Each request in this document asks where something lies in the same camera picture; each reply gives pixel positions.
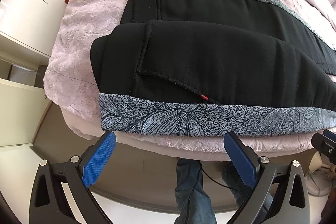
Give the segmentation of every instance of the blue gripper pad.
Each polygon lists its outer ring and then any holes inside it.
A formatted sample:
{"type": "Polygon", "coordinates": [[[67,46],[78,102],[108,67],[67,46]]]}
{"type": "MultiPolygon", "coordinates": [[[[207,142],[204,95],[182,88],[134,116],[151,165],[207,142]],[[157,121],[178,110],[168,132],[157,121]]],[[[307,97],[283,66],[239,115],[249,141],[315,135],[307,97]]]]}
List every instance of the blue gripper pad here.
{"type": "Polygon", "coordinates": [[[225,134],[224,136],[224,148],[243,183],[253,189],[258,182],[257,171],[230,134],[225,134]]]}
{"type": "Polygon", "coordinates": [[[331,131],[329,130],[325,130],[323,131],[323,136],[326,136],[328,139],[336,142],[336,134],[332,133],[331,131]]]}
{"type": "Polygon", "coordinates": [[[116,135],[114,132],[111,132],[84,166],[82,181],[86,188],[95,184],[105,164],[110,158],[116,143],[116,135]]]}

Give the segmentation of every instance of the metal screw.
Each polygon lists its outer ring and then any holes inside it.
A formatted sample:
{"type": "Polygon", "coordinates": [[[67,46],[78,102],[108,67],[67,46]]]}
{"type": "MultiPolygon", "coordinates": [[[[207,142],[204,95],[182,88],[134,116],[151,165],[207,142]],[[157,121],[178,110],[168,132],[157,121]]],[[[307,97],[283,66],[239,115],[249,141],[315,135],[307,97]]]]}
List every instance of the metal screw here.
{"type": "Polygon", "coordinates": [[[269,158],[267,158],[267,157],[261,157],[261,158],[260,158],[260,161],[261,161],[262,163],[264,163],[264,164],[267,164],[267,163],[269,163],[269,158]]]}
{"type": "Polygon", "coordinates": [[[45,166],[47,163],[48,163],[47,160],[41,160],[41,161],[40,161],[40,165],[41,165],[41,166],[45,166]]]}
{"type": "Polygon", "coordinates": [[[297,160],[294,160],[294,161],[293,161],[293,165],[296,166],[296,167],[299,167],[299,166],[300,166],[300,163],[299,163],[297,160]]]}
{"type": "Polygon", "coordinates": [[[78,156],[73,156],[71,158],[71,162],[78,162],[79,161],[79,157],[78,156]]]}

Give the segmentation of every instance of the person's leg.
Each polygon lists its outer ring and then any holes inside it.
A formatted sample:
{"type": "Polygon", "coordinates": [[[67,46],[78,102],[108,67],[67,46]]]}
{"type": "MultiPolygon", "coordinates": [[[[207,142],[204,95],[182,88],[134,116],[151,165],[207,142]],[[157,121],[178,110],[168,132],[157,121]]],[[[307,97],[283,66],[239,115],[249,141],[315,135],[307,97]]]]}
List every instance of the person's leg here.
{"type": "MultiPolygon", "coordinates": [[[[227,165],[224,166],[222,171],[222,179],[225,181],[226,185],[238,190],[231,190],[231,193],[233,194],[237,205],[241,206],[247,195],[250,193],[251,187],[246,186],[243,183],[232,162],[229,162],[227,165]]],[[[268,193],[259,214],[254,220],[254,224],[260,224],[265,219],[266,214],[272,204],[272,201],[273,198],[268,193]]]]}
{"type": "Polygon", "coordinates": [[[180,216],[175,224],[217,224],[209,196],[203,190],[202,164],[180,159],[176,167],[175,197],[180,216]]]}

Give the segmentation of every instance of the hand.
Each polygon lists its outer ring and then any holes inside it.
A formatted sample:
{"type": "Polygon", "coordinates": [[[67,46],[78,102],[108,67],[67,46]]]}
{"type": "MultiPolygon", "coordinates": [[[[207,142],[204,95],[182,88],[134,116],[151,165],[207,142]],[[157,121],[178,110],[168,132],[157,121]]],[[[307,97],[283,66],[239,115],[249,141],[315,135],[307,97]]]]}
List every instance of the hand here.
{"type": "Polygon", "coordinates": [[[321,218],[325,218],[329,211],[331,210],[331,207],[336,203],[336,187],[333,188],[328,196],[328,201],[325,204],[323,211],[321,213],[321,218]]]}

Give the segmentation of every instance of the black fleece lining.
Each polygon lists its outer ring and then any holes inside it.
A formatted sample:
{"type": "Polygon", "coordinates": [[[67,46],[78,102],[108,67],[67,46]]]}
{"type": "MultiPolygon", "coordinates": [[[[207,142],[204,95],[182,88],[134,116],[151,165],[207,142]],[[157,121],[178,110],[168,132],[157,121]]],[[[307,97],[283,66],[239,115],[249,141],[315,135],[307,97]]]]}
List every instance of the black fleece lining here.
{"type": "Polygon", "coordinates": [[[95,40],[91,63],[106,94],[171,103],[204,102],[205,95],[224,105],[336,110],[335,83],[305,53],[243,28],[161,20],[121,24],[106,40],[95,40]]]}
{"type": "Polygon", "coordinates": [[[289,42],[325,73],[336,75],[336,53],[285,10],[257,0],[129,0],[121,23],[199,21],[238,27],[289,42]]]}

